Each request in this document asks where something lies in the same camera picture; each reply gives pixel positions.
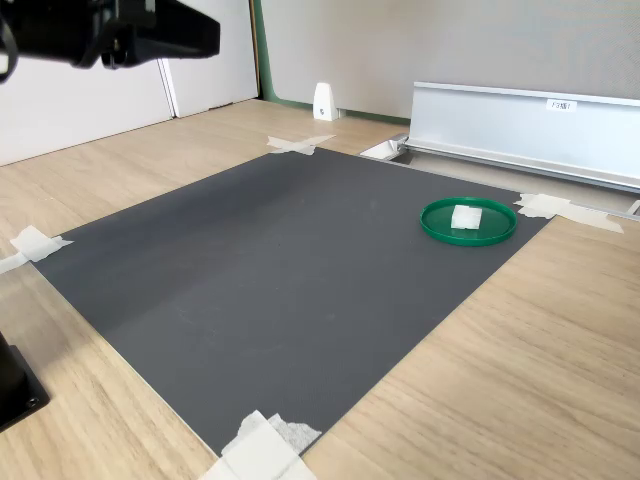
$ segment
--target white wall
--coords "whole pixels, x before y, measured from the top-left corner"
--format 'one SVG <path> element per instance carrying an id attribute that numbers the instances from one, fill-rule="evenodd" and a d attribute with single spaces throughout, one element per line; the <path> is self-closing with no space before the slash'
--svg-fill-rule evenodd
<path id="1" fill-rule="evenodd" d="M 170 118 L 157 62 L 111 71 L 21 58 L 0 85 L 0 165 Z"/>
<path id="2" fill-rule="evenodd" d="M 220 22 L 220 54 L 165 60 L 180 117 L 258 96 L 248 0 L 182 0 Z"/>
<path id="3" fill-rule="evenodd" d="M 262 0 L 273 88 L 409 117 L 413 82 L 640 99 L 638 0 Z"/>

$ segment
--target wooden floor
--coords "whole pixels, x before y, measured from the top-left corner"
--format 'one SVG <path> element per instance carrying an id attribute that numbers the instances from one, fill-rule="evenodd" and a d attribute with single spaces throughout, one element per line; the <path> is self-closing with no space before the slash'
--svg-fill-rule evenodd
<path id="1" fill-rule="evenodd" d="M 0 256 L 270 151 L 403 127 L 249 101 L 0 168 Z M 563 218 L 456 309 L 304 456 L 319 479 L 640 479 L 640 223 Z M 33 268 L 0 330 L 51 404 L 0 434 L 2 479 L 197 479 L 216 457 Z"/>

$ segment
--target white tissue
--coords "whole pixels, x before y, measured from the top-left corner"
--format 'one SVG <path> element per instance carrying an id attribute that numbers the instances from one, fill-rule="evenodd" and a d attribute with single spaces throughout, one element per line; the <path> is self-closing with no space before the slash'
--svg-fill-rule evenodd
<path id="1" fill-rule="evenodd" d="M 480 228 L 482 209 L 456 205 L 451 216 L 451 228 L 477 230 Z"/>

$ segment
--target white tape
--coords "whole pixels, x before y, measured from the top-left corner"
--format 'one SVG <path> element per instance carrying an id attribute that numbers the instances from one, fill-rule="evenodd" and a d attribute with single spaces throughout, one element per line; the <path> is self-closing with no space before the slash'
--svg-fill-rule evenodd
<path id="1" fill-rule="evenodd" d="M 553 218 L 555 215 L 560 215 L 577 223 L 591 225 L 592 227 L 602 228 L 616 233 L 624 233 L 622 227 L 609 220 L 605 212 L 574 205 L 566 198 L 552 197 L 544 194 L 531 195 L 527 193 L 520 194 L 520 196 L 522 198 L 515 202 L 515 204 L 522 206 L 522 208 L 518 210 L 518 213 L 527 217 Z"/>
<path id="2" fill-rule="evenodd" d="M 242 421 L 236 438 L 201 480 L 315 480 L 298 454 L 318 435 L 308 425 L 286 423 L 279 415 L 267 421 L 256 410 Z"/>
<path id="3" fill-rule="evenodd" d="M 286 153 L 286 152 L 298 152 L 304 155 L 313 155 L 316 149 L 316 145 L 322 143 L 335 135 L 325 135 L 324 137 L 311 137 L 300 142 L 289 142 L 288 140 L 282 140 L 281 138 L 269 137 L 267 145 L 276 147 L 278 150 L 274 150 L 271 153 Z"/>
<path id="4" fill-rule="evenodd" d="M 10 257 L 3 258 L 0 260 L 0 275 L 8 272 L 9 270 L 20 267 L 28 261 L 29 259 L 19 252 L 15 255 L 11 255 Z"/>
<path id="5" fill-rule="evenodd" d="M 73 243 L 63 240 L 59 236 L 49 238 L 33 225 L 29 225 L 16 238 L 9 241 L 18 250 L 18 253 L 0 260 L 0 274 L 18 268 L 29 260 L 39 262 L 62 247 Z"/>

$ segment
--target green plate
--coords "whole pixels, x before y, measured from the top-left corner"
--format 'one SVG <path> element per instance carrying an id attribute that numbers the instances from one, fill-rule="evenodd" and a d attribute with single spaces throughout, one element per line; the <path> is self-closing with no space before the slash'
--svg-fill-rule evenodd
<path id="1" fill-rule="evenodd" d="M 456 205 L 482 208 L 478 230 L 451 228 L 451 216 Z M 427 205 L 420 215 L 425 232 L 441 242 L 466 247 L 484 247 L 500 243 L 513 235 L 518 219 L 513 210 L 487 198 L 443 198 Z"/>

